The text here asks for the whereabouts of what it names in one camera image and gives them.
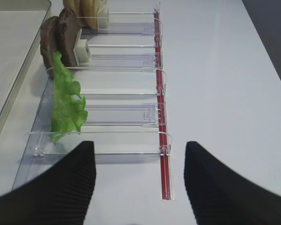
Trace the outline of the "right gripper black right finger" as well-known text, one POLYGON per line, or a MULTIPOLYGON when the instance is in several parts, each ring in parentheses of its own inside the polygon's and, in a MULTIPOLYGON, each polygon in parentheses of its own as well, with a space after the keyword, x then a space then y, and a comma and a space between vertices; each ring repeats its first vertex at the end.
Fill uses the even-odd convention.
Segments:
POLYGON ((231 170, 195 141, 186 144, 184 181, 199 225, 281 225, 281 196, 231 170))

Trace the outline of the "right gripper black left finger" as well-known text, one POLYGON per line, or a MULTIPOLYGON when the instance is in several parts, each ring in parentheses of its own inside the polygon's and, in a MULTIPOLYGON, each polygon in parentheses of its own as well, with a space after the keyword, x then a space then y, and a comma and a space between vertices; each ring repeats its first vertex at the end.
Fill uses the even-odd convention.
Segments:
POLYGON ((83 141, 35 179, 0 196, 0 225, 82 225, 95 182, 94 143, 83 141))

